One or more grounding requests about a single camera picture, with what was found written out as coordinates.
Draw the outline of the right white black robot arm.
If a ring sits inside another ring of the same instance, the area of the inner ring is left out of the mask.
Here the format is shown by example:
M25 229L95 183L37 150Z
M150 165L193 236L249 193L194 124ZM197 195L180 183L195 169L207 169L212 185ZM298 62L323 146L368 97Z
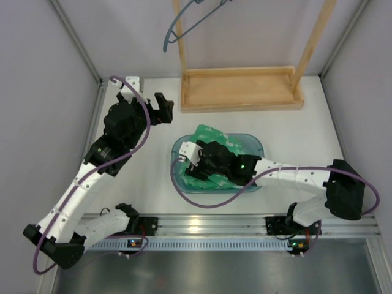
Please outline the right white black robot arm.
M250 154L236 155L218 142L201 140L182 143L179 155L190 163L186 174L202 181L220 175L239 187L279 186L312 194L309 200L289 206L288 224L309 227L332 217L361 219L365 185L344 160L335 159L326 167L294 166Z

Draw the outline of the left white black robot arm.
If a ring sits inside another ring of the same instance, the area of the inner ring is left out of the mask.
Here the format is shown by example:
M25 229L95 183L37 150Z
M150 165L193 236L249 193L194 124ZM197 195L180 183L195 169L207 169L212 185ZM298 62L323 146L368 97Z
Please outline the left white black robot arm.
M111 211L82 225L81 218L100 191L145 143L151 126L173 121L174 103L157 92L158 108L149 99L126 100L117 94L104 117L104 131L85 155L77 175L59 202L38 223L29 224L23 235L63 270L73 267L95 243L115 235L142 235L139 213L120 203Z

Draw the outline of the green white patterned trousers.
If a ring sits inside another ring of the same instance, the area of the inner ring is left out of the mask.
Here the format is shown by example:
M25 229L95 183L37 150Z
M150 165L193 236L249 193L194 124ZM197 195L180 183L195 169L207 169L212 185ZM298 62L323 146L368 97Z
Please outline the green white patterned trousers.
M200 125L198 125L198 127L196 128L194 133L181 137L173 145L171 159L175 160L175 159L178 158L178 152L179 152L179 149L181 147L181 143L187 142L187 141L196 143L199 140L204 142L204 143L210 143L212 141L216 141L219 144L221 144L224 147L226 147L227 149L228 149L229 146L233 147L233 143L229 143L228 142L228 137L227 137L226 133L224 133L224 132L222 132L222 131L220 131L218 129L215 129L215 128L211 127L211 126L207 126L205 124L200 124Z

